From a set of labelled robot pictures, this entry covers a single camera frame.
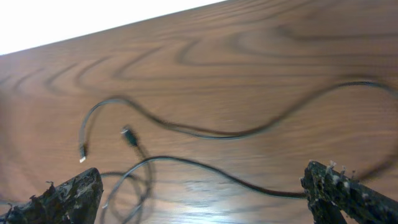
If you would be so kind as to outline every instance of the wood grain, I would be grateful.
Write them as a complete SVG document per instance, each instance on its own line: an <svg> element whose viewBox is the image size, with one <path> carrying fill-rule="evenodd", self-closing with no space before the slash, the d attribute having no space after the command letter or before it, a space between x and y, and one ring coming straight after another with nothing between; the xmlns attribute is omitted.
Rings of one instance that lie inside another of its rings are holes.
<svg viewBox="0 0 398 224"><path fill-rule="evenodd" d="M91 122L85 113L127 95L170 121L239 131L352 74L398 86L396 1L226 1L0 57L0 196L25 200L81 171L126 170L138 158L121 139L130 124L151 155L214 164L270 189L301 190L309 159L362 173L391 157L397 102L372 88L327 94L271 132L204 141L160 129L123 105ZM304 200L250 192L205 170L158 162L145 223L310 223ZM104 197L116 178L104 180ZM398 169L367 186L398 200ZM126 184L117 207L136 202ZM117 223L111 213L107 223Z"/></svg>

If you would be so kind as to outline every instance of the wooden table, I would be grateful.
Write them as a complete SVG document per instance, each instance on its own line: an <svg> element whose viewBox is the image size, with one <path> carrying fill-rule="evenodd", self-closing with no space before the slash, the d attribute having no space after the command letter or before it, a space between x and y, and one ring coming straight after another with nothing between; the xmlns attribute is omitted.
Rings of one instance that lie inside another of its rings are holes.
<svg viewBox="0 0 398 224"><path fill-rule="evenodd" d="M395 153L398 132L395 99L366 87L334 91L238 141L166 131L123 105L92 120L82 164L77 134L85 113L112 95L170 121L239 131L352 74L398 86L397 10L396 1L227 1L1 56L0 196L23 201L42 194L45 181L59 184L90 167L127 170L138 158L121 139L125 124L152 156L206 162L274 190L302 190L309 159L364 172ZM312 221L305 200L259 195L175 162L155 168L144 223ZM103 200L116 180L104 179ZM398 200L397 183L391 169L367 185ZM118 198L121 213L136 202L129 184ZM106 220L118 222L111 213Z"/></svg>

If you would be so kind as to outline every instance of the white wall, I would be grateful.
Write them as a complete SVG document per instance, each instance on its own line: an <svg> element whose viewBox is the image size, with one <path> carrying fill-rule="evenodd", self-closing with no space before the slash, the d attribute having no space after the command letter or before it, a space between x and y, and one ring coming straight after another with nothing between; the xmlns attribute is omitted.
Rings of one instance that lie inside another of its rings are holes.
<svg viewBox="0 0 398 224"><path fill-rule="evenodd" d="M0 55L224 0L2 0Z"/></svg>

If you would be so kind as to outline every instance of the tabletop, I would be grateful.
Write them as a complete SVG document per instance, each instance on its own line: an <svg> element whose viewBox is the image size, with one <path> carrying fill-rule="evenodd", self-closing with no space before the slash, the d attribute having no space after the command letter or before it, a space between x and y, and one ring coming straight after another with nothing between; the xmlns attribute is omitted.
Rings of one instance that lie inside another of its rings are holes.
<svg viewBox="0 0 398 224"><path fill-rule="evenodd" d="M78 129L92 106L114 95L170 122L241 131L334 83L376 77L397 86L397 10L388 0L226 1L0 56L0 196L26 201L46 181L57 185L90 167L126 171L139 162L121 137L126 124L151 156L205 162L272 190L301 191L310 159L356 175L391 161L396 100L363 86L328 93L240 140L193 138L125 105L106 105L90 119L90 151L79 163ZM143 223L312 221L306 200L267 197L176 162L154 165ZM103 180L102 204L117 180ZM398 200L396 183L393 165L366 185ZM124 184L120 214L136 202ZM106 223L118 216L108 212Z"/></svg>

